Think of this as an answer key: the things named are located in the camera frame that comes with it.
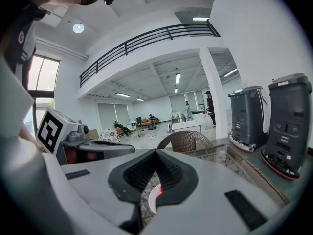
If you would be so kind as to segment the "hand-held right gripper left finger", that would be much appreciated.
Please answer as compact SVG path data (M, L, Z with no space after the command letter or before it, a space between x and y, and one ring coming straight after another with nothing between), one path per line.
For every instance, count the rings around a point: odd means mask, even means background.
M122 202L116 197L109 187L108 176L115 167L145 152L147 149L138 149L134 153L110 159L63 165L61 169L64 174L87 170L89 174L69 179L75 191L97 214L110 223L131 234L139 234L155 215L148 204L149 195L155 187L155 176L144 184L138 207Z

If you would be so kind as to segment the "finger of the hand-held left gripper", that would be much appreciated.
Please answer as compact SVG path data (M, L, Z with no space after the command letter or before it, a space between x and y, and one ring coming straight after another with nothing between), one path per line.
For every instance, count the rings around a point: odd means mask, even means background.
M121 144L106 140L89 140L82 144L82 151L87 152L88 159L110 159L135 152L129 144Z

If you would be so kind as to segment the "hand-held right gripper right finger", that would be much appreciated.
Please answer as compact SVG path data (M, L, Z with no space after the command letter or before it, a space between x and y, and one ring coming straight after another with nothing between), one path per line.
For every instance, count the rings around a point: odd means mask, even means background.
M196 154L168 152L191 165L198 175L193 193L178 205L157 208L146 227L148 235L246 235L251 231L235 206L239 199L228 195L239 192L269 221L281 210L281 204L242 165L243 160L228 155L226 149Z

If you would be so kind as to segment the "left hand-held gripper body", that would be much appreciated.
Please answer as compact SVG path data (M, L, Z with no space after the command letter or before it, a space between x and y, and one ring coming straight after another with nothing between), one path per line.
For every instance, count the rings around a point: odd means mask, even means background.
M67 141L70 132L78 131L78 126L79 123L48 107L38 127L36 140L45 152L57 158L60 165L67 165L62 142Z

